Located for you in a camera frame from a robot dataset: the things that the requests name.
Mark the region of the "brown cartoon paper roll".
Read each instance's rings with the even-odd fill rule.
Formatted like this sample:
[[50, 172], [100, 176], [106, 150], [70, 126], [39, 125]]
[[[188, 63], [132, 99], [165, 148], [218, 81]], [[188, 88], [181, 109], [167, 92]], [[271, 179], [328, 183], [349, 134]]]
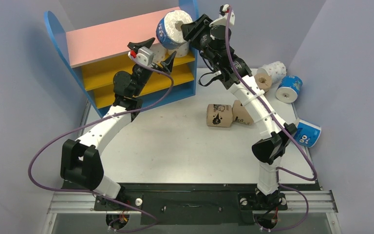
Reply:
[[231, 127], [233, 122], [232, 106], [209, 104], [206, 110], [206, 124], [210, 127]]

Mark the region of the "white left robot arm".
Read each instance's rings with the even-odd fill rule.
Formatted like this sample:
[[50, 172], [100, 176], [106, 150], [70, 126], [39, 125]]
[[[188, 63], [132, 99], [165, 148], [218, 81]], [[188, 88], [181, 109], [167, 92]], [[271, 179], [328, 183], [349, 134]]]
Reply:
[[114, 136], [134, 121], [143, 110], [139, 97], [153, 72], [170, 76], [176, 54], [172, 53], [159, 65], [150, 49], [155, 39], [130, 42], [128, 56], [134, 61], [132, 72], [117, 72], [113, 81], [114, 102], [104, 117], [87, 133], [62, 146], [60, 176], [96, 194], [107, 197], [107, 204], [115, 210], [127, 202], [125, 188], [109, 178], [102, 165], [101, 154]]

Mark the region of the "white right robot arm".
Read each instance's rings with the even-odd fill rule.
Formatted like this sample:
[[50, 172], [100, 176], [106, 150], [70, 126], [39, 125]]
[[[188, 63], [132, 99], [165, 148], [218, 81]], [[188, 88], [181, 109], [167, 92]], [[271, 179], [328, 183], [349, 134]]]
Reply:
[[252, 146], [259, 161], [259, 180], [255, 195], [260, 208], [285, 205], [284, 194], [280, 193], [277, 167], [296, 133], [296, 126], [286, 123], [271, 107], [264, 91], [255, 83], [245, 61], [235, 55], [234, 49], [225, 42], [224, 25], [211, 25], [211, 19], [203, 14], [192, 23], [182, 24], [183, 39], [208, 60], [211, 68], [218, 72], [215, 77], [231, 92], [252, 117], [261, 139]]

